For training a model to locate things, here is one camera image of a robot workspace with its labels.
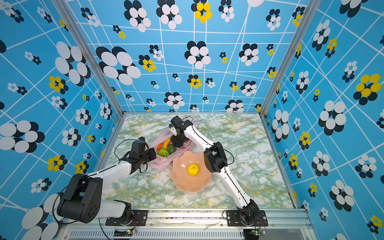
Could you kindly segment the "dark green fake avocado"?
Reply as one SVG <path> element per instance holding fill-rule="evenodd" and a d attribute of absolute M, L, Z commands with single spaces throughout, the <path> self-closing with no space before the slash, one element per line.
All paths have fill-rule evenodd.
<path fill-rule="evenodd" d="M 174 147 L 174 145 L 169 144 L 168 148 L 167 148 L 167 151 L 168 151 L 169 155 L 171 155 L 171 154 L 173 154 L 176 151 L 176 148 Z"/>

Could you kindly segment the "green fake kiwi half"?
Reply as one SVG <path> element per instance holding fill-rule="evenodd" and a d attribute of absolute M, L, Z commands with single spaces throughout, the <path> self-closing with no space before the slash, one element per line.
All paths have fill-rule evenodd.
<path fill-rule="evenodd" d="M 170 155 L 169 151 L 167 149 L 160 149 L 158 151 L 158 155 L 161 156 L 161 157 L 168 157 Z"/>

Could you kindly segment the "pink translucent plastic bag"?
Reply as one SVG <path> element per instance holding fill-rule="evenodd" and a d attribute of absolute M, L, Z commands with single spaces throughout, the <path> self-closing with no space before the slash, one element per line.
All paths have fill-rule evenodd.
<path fill-rule="evenodd" d="M 156 153 L 155 160 L 149 162 L 149 165 L 156 169 L 162 170 L 166 168 L 175 158 L 181 157 L 186 151 L 190 151 L 195 144 L 188 140 L 183 143 L 182 147 L 177 147 L 171 141 L 173 133 L 169 128 L 165 128 L 154 141 L 150 143 L 150 148 L 154 148 Z"/>

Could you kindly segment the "yellow fake pear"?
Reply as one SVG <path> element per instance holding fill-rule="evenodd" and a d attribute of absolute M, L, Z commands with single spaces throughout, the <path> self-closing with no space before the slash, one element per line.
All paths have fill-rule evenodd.
<path fill-rule="evenodd" d="M 191 165 L 189 165 L 189 167 L 188 167 L 188 174 L 189 174 L 190 176 L 192 176 L 192 177 L 195 177 L 195 176 L 198 175 L 199 170 L 200 170 L 200 169 L 199 169 L 198 164 L 191 164 Z"/>

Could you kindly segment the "peach scalloped plastic bowl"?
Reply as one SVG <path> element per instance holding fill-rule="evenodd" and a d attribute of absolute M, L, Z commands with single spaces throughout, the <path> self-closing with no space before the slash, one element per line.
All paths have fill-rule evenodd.
<path fill-rule="evenodd" d="M 190 151 L 174 159 L 170 177 L 179 190 L 192 193 L 201 191 L 212 181 L 204 154 Z"/>

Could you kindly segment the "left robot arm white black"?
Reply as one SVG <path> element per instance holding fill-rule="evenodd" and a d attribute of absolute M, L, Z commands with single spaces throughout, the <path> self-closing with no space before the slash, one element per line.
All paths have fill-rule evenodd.
<path fill-rule="evenodd" d="M 94 219 L 109 218 L 121 224 L 129 224 L 134 219 L 132 205 L 124 201 L 102 199 L 103 190 L 117 180 L 140 173 L 142 165 L 156 159 L 156 151 L 150 148 L 144 137 L 134 139 L 131 150 L 116 164 L 90 174 L 75 174 L 69 184 L 55 199 L 52 207 L 57 216 L 72 219 L 73 223 L 90 223 Z"/>

